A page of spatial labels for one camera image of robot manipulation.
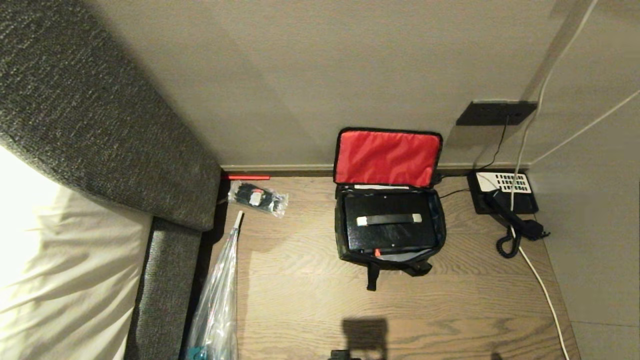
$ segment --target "beige wall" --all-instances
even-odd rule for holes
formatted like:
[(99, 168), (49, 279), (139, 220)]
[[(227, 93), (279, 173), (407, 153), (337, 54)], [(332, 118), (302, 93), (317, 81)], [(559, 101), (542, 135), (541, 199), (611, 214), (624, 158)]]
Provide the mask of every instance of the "beige wall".
[(584, 360), (640, 359), (639, 139), (636, 96), (529, 171)]
[[(310, 168), (330, 167), (344, 126), (439, 131), (441, 164), (490, 160), (500, 129), (455, 120), (474, 99), (534, 99), (550, 44), (588, 3), (88, 1), (222, 164)], [(638, 2), (600, 1), (557, 67), (526, 163), (638, 87), (638, 24)], [(498, 162), (514, 162), (512, 135)]]

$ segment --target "pillow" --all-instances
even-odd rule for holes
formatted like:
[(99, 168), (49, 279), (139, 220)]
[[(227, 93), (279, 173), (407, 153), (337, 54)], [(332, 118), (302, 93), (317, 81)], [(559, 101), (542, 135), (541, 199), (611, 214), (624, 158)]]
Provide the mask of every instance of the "pillow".
[(0, 358), (123, 358), (152, 215), (97, 204), (3, 147), (0, 172)]

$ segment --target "bag strap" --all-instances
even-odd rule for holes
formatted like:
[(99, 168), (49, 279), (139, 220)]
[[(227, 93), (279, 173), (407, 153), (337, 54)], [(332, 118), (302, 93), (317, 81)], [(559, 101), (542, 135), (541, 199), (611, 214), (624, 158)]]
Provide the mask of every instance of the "bag strap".
[(431, 271), (431, 264), (426, 260), (418, 261), (412, 264), (406, 264), (406, 267), (402, 268), (402, 271), (411, 276), (423, 276)]
[(367, 284), (367, 290), (376, 291), (376, 282), (380, 275), (380, 266), (376, 263), (367, 264), (367, 278), (369, 283)]

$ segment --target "small plastic package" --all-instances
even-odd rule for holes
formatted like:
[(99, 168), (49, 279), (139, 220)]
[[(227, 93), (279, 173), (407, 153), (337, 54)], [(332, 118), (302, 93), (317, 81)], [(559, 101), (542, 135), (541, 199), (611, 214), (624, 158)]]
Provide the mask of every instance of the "small plastic package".
[(244, 181), (232, 181), (228, 195), (229, 202), (247, 205), (250, 208), (271, 213), (278, 218), (284, 216), (289, 204), (289, 195), (261, 188)]
[(185, 360), (237, 360), (236, 259), (243, 212), (238, 213), (214, 267), (209, 269), (196, 308)]

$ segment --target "red bag lining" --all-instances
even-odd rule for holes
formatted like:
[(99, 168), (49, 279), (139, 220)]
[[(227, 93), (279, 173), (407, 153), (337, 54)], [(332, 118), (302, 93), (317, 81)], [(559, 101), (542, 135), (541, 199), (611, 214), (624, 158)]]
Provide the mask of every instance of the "red bag lining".
[(442, 138), (434, 134), (351, 130), (340, 134), (336, 183), (427, 187)]

